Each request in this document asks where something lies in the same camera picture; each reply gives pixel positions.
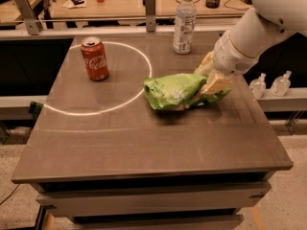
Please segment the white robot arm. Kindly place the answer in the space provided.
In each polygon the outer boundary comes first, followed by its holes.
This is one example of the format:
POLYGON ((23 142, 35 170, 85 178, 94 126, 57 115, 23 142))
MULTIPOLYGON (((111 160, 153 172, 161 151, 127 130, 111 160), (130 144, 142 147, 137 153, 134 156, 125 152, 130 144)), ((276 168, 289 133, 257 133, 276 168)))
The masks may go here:
POLYGON ((251 0, 252 7, 219 38, 197 68, 207 76, 202 95, 213 95, 245 74, 270 47, 307 31, 307 0, 251 0))

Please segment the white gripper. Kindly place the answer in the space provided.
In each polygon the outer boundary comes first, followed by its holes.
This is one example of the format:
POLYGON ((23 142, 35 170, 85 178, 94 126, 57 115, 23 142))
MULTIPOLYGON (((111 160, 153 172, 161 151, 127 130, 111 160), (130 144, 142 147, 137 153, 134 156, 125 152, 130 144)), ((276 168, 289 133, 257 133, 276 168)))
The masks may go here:
POLYGON ((258 62, 258 36, 252 31, 228 30, 216 42, 213 53, 209 52, 195 69, 196 74, 209 75, 200 90, 202 95, 213 95, 227 88, 232 75, 244 75, 258 62))

